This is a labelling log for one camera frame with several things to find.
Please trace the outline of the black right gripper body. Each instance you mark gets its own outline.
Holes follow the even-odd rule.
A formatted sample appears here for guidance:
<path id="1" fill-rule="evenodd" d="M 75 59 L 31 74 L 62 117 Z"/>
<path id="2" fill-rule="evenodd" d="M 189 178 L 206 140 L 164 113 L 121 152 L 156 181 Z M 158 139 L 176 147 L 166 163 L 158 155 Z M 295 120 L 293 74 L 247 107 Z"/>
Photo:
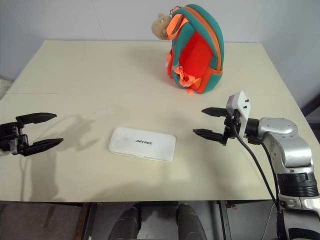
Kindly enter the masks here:
<path id="1" fill-rule="evenodd" d="M 238 130 L 240 129 L 238 127 L 240 123 L 240 112 L 236 109 L 233 111 L 233 114 L 230 115 L 229 113 L 226 114 L 225 120 L 224 120 L 224 132 L 222 135 L 221 144 L 223 146 L 227 145 L 228 139 L 234 139 L 236 138 L 236 135 L 233 131 L 233 126 L 235 125 L 236 132 L 238 133 Z"/>

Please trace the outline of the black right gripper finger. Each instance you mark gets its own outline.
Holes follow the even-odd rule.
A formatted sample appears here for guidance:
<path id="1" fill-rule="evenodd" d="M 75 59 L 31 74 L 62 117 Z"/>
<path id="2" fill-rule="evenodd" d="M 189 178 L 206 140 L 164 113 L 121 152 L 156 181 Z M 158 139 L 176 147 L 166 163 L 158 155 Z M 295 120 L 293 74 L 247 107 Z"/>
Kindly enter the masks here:
<path id="1" fill-rule="evenodd" d="M 226 108 L 220 107 L 208 107 L 201 110 L 202 113 L 205 113 L 212 117 L 227 117 L 228 111 Z"/>
<path id="2" fill-rule="evenodd" d="M 223 135 L 221 133 L 213 132 L 209 129 L 193 129 L 192 130 L 196 135 L 210 141 L 218 142 L 223 145 Z"/>

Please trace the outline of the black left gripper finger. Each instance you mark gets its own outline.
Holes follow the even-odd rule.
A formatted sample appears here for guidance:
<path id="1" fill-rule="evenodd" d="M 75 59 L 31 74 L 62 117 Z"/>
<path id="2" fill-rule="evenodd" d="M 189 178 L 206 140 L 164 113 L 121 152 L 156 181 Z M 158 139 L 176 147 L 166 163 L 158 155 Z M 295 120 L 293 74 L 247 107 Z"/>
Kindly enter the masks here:
<path id="1" fill-rule="evenodd" d="M 63 138 L 52 138 L 34 142 L 32 145 L 26 145 L 19 149 L 18 153 L 24 157 L 45 152 L 59 145 Z"/>
<path id="2" fill-rule="evenodd" d="M 15 119 L 20 125 L 20 127 L 23 128 L 24 125 L 39 124 L 39 123 L 47 122 L 56 117 L 57 115 L 54 113 L 37 112 L 37 113 L 30 113 L 26 115 L 17 116 Z"/>

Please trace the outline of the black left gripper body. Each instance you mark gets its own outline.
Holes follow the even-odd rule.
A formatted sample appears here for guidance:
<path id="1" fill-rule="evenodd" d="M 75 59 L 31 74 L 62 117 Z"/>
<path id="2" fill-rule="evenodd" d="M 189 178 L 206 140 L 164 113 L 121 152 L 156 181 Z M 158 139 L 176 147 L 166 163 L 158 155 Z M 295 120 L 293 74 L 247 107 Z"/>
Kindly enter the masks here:
<path id="1" fill-rule="evenodd" d="M 23 155 L 29 146 L 28 137 L 23 133 L 24 123 L 21 117 L 15 122 L 0 125 L 0 150 L 13 155 Z"/>

